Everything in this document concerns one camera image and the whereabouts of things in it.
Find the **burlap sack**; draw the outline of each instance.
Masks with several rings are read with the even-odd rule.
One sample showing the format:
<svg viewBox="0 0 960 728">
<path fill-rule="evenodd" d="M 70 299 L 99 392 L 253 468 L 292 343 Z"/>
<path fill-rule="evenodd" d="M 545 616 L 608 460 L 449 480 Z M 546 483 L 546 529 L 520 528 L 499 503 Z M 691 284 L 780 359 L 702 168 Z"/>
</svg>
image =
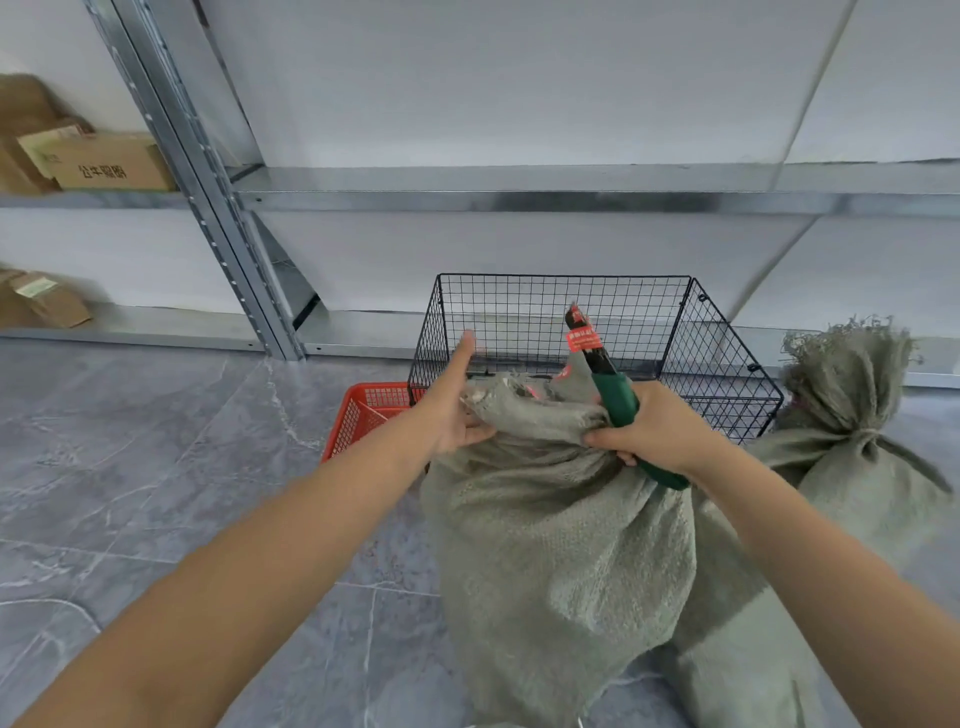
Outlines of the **burlap sack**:
<svg viewBox="0 0 960 728">
<path fill-rule="evenodd" d="M 693 580 L 689 492 L 581 446 L 607 422 L 581 355 L 542 380 L 497 376 L 472 407 L 499 430 L 421 486 L 450 636 L 477 719 L 568 728 L 664 643 Z M 539 399 L 534 399 L 528 387 Z"/>
<path fill-rule="evenodd" d="M 748 447 L 893 566 L 952 502 L 940 473 L 880 434 L 900 404 L 909 336 L 877 322 L 789 340 L 794 399 Z M 730 524 L 698 498 L 697 574 L 664 671 L 698 728 L 823 724 L 816 662 Z"/>
</svg>

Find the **green handle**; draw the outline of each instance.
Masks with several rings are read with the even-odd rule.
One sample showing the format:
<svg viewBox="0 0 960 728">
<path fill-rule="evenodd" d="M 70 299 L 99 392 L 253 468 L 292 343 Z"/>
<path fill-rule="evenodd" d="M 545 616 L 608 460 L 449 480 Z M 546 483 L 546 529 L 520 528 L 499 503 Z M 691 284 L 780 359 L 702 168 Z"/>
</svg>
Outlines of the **green handle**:
<svg viewBox="0 0 960 728">
<path fill-rule="evenodd" d="M 636 400 L 630 380 L 623 374 L 615 375 L 594 374 L 593 383 L 600 392 L 600 399 L 610 413 L 610 421 L 614 427 L 624 427 L 634 421 L 640 403 Z M 656 465 L 640 460 L 640 467 L 660 485 L 681 491 L 690 487 L 690 481 L 682 475 L 671 473 Z"/>
</svg>

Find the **wire basket frame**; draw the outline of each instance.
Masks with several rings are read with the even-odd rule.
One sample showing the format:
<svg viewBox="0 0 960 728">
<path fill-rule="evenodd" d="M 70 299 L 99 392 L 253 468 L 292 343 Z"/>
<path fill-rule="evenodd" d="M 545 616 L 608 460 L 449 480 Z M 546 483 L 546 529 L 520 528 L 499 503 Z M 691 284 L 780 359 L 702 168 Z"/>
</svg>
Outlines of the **wire basket frame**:
<svg viewBox="0 0 960 728">
<path fill-rule="evenodd" d="M 759 436 L 783 394 L 699 281 L 690 276 L 437 276 L 410 378 L 410 402 L 439 376 L 464 331 L 469 376 L 552 377 L 569 356 L 564 314 L 576 302 L 616 368 L 658 378 L 735 442 Z"/>
</svg>

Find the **marble floor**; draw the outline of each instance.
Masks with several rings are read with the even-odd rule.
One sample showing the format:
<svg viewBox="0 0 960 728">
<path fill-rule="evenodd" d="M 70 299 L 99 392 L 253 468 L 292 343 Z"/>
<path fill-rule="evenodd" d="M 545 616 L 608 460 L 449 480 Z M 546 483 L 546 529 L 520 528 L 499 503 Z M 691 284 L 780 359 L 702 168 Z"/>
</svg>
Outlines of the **marble floor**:
<svg viewBox="0 0 960 728">
<path fill-rule="evenodd" d="M 408 366 L 0 340 L 0 726 L 92 639 L 91 617 L 109 623 L 186 553 L 309 471 L 351 384 L 402 380 Z M 960 393 L 911 393 L 890 429 L 960 482 Z M 958 556 L 954 521 L 908 575 L 960 617 Z M 468 724 L 437 591 L 414 492 L 223 725 Z M 585 723 L 687 725 L 643 663 Z"/>
</svg>

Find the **red plastic basket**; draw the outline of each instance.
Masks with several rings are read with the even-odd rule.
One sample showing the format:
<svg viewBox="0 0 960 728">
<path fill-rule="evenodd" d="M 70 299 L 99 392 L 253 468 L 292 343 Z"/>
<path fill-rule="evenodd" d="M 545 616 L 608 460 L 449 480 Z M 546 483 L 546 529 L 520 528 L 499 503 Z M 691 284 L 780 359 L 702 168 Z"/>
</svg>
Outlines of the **red plastic basket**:
<svg viewBox="0 0 960 728">
<path fill-rule="evenodd" d="M 321 462 L 343 452 L 406 409 L 410 409 L 410 392 L 405 381 L 354 384 L 344 395 Z"/>
</svg>

